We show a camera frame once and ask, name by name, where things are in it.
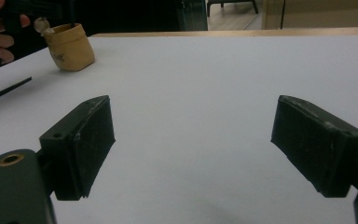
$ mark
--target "wooden cup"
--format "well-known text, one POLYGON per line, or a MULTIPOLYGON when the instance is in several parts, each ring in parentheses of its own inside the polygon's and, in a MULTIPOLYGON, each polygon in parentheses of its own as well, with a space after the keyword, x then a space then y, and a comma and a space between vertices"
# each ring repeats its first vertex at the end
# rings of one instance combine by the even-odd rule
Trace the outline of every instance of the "wooden cup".
POLYGON ((65 24, 52 28, 54 34, 45 35, 48 49, 56 65, 65 71, 80 71, 95 62, 89 40, 81 24, 65 24))

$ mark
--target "white table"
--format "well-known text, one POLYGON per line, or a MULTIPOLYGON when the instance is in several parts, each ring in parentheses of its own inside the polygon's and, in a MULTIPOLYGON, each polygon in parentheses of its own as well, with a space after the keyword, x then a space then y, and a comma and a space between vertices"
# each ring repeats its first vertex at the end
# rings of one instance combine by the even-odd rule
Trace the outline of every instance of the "white table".
POLYGON ((33 77, 0 97, 0 154, 111 98, 117 142, 88 199, 53 200, 59 223, 354 223, 356 189, 325 199, 269 140, 281 94, 358 128, 358 35, 89 40, 77 73, 46 49, 0 68, 0 90, 33 77))

